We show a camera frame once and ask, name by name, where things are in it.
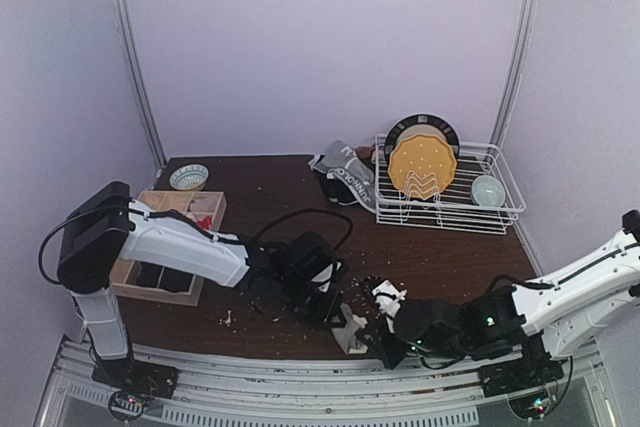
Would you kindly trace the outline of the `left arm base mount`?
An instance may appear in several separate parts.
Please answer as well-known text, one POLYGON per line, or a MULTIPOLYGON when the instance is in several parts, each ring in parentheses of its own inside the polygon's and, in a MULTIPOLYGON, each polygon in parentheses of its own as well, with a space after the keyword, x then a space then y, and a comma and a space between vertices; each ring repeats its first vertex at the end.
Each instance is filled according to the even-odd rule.
POLYGON ((136 360, 132 352, 125 358, 105 360, 94 346, 89 348, 94 363, 91 379, 114 389, 107 411, 118 422, 129 425, 140 419, 156 399, 172 399, 179 370, 172 366, 136 360))

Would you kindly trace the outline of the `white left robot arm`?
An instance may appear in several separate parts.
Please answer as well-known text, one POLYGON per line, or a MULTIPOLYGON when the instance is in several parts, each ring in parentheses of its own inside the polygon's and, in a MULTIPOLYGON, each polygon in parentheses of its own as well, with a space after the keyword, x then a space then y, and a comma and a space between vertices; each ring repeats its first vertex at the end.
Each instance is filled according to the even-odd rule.
POLYGON ((338 248, 313 231, 290 242, 262 233, 206 230, 177 210, 156 211, 113 181, 56 227, 62 241, 56 283, 74 298, 97 357, 123 361, 131 341, 110 275, 119 260, 153 264, 215 284, 280 300, 293 314, 328 328, 348 320, 334 285, 347 272, 338 248))

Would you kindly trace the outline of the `grey underwear white waistband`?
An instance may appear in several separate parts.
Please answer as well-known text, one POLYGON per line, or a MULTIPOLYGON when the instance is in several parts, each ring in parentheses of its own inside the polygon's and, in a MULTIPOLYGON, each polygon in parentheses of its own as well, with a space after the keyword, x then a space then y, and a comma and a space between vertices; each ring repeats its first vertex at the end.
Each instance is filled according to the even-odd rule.
POLYGON ((367 319, 354 314, 346 303, 342 303, 340 309, 345 316, 346 325, 331 329, 337 344, 346 355, 366 354, 368 347, 357 338, 357 333, 365 329, 367 319))

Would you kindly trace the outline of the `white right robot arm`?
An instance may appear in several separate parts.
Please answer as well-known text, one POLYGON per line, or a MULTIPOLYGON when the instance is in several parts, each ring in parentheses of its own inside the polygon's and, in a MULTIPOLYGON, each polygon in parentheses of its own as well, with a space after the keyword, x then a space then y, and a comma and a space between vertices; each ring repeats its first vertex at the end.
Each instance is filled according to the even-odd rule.
POLYGON ((639 213, 592 253, 549 275, 497 276, 464 304, 411 299, 390 280, 364 281, 380 318, 358 338, 393 369, 408 356, 457 363, 496 359, 520 347, 534 364, 559 361, 639 303, 639 213))

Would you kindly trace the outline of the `wooden compartment organizer box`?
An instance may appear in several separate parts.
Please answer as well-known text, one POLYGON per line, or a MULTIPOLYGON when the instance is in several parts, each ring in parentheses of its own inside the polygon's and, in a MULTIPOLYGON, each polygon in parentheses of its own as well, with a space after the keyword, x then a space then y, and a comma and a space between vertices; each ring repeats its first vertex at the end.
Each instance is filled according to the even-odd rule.
MULTIPOLYGON (((212 216, 212 229, 217 231, 222 223, 227 209, 227 200, 223 192, 178 192, 178 191, 144 191, 139 200, 157 211, 177 210, 185 214, 196 223, 198 218, 212 216), (192 213, 188 211, 193 196, 216 195, 220 198, 220 204, 214 213, 192 213)), ((167 303, 196 307, 199 304, 204 280, 194 276, 191 289, 186 293, 171 293, 159 288, 143 288, 136 285, 136 278, 140 270, 140 264, 144 262, 123 261, 115 262, 110 274, 111 284, 117 296, 145 300, 158 303, 167 303)))

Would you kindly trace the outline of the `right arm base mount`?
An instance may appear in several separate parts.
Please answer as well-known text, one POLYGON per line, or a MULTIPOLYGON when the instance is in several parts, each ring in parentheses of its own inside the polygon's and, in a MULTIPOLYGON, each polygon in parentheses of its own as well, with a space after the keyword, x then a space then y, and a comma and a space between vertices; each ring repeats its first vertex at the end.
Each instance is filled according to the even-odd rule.
POLYGON ((545 419, 565 395, 558 394, 563 367, 563 361, 551 359, 542 335, 536 334, 523 344, 520 358, 481 367, 478 375, 485 398, 512 395, 512 413, 531 423, 545 419))

